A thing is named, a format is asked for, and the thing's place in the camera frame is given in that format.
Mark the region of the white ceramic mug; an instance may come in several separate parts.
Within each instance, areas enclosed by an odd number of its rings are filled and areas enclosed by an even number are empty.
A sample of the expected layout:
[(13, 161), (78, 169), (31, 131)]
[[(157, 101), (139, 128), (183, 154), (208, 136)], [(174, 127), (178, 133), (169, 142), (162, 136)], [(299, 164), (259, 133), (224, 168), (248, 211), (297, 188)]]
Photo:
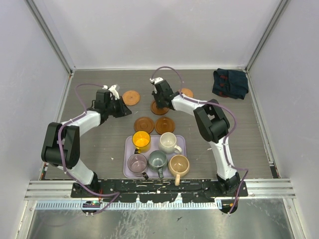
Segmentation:
[(160, 136), (158, 146), (159, 149), (166, 154), (182, 154), (182, 148), (177, 145), (177, 138), (171, 132), (163, 133)]

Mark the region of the yellow glass mug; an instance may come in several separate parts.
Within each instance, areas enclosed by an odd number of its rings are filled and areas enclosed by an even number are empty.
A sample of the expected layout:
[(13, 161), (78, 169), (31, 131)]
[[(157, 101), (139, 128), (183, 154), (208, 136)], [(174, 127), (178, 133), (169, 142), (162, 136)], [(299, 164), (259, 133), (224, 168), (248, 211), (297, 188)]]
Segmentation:
[(135, 153), (145, 153), (151, 148), (151, 136), (146, 131), (137, 131), (132, 137)]

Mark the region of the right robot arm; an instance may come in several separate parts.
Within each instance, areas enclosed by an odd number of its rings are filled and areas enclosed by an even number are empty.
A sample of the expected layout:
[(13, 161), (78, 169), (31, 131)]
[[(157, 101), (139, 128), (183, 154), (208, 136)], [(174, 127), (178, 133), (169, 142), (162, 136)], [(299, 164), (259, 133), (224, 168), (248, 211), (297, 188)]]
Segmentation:
[(238, 192), (241, 179), (233, 165), (227, 137), (230, 123), (218, 101), (205, 102), (173, 92), (163, 78), (151, 78), (150, 83), (154, 86), (152, 95), (158, 108), (169, 108), (195, 117), (199, 133), (210, 144), (215, 158), (219, 192), (224, 196)]

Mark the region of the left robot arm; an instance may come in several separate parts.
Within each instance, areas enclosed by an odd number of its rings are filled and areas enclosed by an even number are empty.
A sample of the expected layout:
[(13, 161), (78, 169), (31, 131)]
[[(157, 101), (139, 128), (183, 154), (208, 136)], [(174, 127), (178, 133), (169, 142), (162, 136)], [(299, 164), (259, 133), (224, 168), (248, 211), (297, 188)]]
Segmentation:
[(92, 107), (68, 121), (51, 122), (46, 131), (41, 159), (61, 170), (77, 184), (88, 197), (95, 197), (100, 191), (97, 174), (80, 159), (80, 137), (91, 129), (103, 124), (109, 116), (125, 117), (132, 112), (112, 86), (96, 93)]

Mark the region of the wooden coaster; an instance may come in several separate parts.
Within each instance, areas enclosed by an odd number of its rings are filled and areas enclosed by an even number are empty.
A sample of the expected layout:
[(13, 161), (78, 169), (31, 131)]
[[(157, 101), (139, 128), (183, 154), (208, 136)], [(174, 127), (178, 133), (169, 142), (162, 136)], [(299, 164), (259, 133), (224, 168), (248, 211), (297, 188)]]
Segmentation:
[(161, 117), (155, 122), (155, 130), (160, 135), (166, 132), (173, 133), (175, 130), (175, 123), (168, 117)]
[(155, 127), (154, 121), (149, 117), (138, 118), (134, 123), (134, 130), (145, 131), (150, 134)]
[(151, 111), (155, 115), (162, 116), (162, 115), (165, 115), (169, 111), (169, 108), (158, 108), (156, 102), (152, 101)]

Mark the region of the woven rattan coaster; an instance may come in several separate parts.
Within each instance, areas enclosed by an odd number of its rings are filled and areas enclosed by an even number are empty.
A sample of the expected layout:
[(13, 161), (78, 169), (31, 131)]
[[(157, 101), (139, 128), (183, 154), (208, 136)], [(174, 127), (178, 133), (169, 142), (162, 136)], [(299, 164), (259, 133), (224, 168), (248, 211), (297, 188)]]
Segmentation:
[(187, 97), (193, 98), (193, 92), (192, 90), (188, 89), (188, 88), (182, 88), (181, 92), (186, 95)]
[(140, 101), (140, 94), (134, 90), (126, 91), (122, 97), (127, 106), (134, 106)]

